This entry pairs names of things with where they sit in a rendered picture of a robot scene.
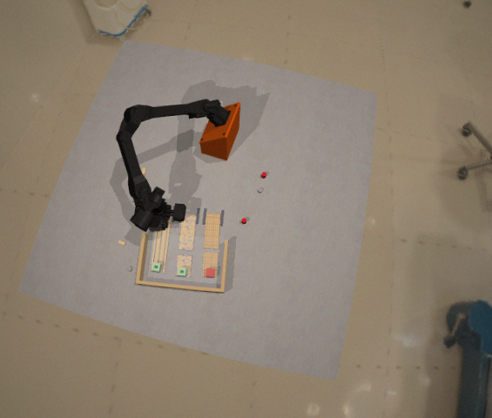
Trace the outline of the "tan strip with blue dots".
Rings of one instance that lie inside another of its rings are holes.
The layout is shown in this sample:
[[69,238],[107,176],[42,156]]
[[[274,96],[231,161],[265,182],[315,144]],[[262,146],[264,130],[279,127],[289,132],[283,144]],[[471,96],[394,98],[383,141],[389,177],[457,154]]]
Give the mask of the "tan strip with blue dots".
[[194,234],[195,221],[196,221],[196,215],[186,214],[185,221],[181,223],[180,236],[195,237]]

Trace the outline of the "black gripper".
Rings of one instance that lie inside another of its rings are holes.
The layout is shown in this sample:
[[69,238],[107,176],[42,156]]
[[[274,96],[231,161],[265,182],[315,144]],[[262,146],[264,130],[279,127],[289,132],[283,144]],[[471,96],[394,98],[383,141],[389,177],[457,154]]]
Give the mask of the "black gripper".
[[[165,199],[163,199],[165,202]],[[165,220],[169,220],[170,216],[173,217],[173,220],[175,221],[185,221],[185,212],[186,212],[186,205],[185,204],[176,204],[174,206],[174,210],[171,210],[171,206],[166,204],[165,202],[165,207],[162,211],[160,212],[154,212],[153,214],[159,213],[161,215],[165,214]],[[173,214],[171,214],[173,213]]]

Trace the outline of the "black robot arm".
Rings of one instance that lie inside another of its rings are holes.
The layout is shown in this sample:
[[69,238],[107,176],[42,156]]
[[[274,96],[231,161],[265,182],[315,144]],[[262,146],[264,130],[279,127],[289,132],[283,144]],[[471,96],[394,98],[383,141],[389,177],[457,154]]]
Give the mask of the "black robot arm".
[[189,115],[189,118],[208,118],[215,127],[226,124],[231,111],[227,111],[218,99],[204,99],[190,104],[163,105],[152,107],[137,104],[125,110],[124,119],[121,123],[117,141],[128,176],[129,193],[133,197],[134,204],[138,210],[131,217],[135,226],[143,231],[165,231],[168,228],[165,214],[160,212],[165,207],[162,199],[165,190],[155,187],[152,189],[138,165],[138,158],[134,151],[131,137],[139,128],[141,122],[152,118]]

